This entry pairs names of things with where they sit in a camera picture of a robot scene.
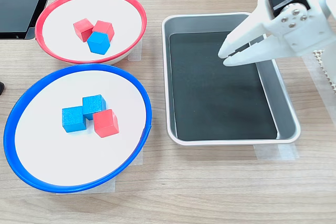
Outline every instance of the table surface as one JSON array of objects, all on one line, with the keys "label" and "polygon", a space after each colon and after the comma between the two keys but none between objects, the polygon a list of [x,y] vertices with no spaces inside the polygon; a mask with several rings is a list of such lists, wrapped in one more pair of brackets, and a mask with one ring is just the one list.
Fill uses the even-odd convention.
[{"label": "table surface", "polygon": [[[298,159],[258,160],[253,146],[180,147],[167,136],[162,20],[174,14],[251,12],[257,0],[139,1],[148,15],[142,61],[116,66],[135,75],[152,102],[143,165],[118,175],[115,193],[57,195],[21,181],[1,147],[0,223],[335,223],[336,130],[301,58],[277,61],[302,126]],[[0,135],[18,98],[66,66],[35,40],[0,41],[0,81],[6,84]]]}]

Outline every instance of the wooden block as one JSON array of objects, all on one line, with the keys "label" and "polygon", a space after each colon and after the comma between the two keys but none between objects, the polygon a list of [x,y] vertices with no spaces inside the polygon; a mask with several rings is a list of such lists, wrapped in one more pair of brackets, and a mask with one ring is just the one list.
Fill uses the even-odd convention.
[{"label": "wooden block", "polygon": [[104,55],[110,48],[109,37],[107,34],[94,31],[88,38],[88,45],[91,52]]},{"label": "wooden block", "polygon": [[86,130],[86,119],[83,115],[83,107],[78,106],[62,109],[62,126],[66,132]]},{"label": "wooden block", "polygon": [[76,23],[74,23],[74,29],[77,36],[83,41],[86,42],[92,34],[93,24],[85,18]]},{"label": "wooden block", "polygon": [[83,115],[88,119],[93,119],[93,114],[106,109],[106,101],[102,95],[97,94],[91,97],[83,97]]},{"label": "wooden block", "polygon": [[114,37],[114,29],[111,23],[104,21],[97,21],[92,31],[97,31],[99,33],[107,34],[109,36],[109,41],[111,42]]},{"label": "wooden block", "polygon": [[104,110],[93,114],[94,131],[100,137],[119,133],[118,119],[112,110]]}]

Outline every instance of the screw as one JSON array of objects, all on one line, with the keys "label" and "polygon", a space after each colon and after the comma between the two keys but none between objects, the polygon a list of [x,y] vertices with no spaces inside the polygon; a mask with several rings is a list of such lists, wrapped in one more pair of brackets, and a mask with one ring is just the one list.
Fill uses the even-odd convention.
[{"label": "screw", "polygon": [[295,9],[295,10],[293,10],[293,15],[298,15],[299,13],[300,13],[300,10],[299,9]]}]

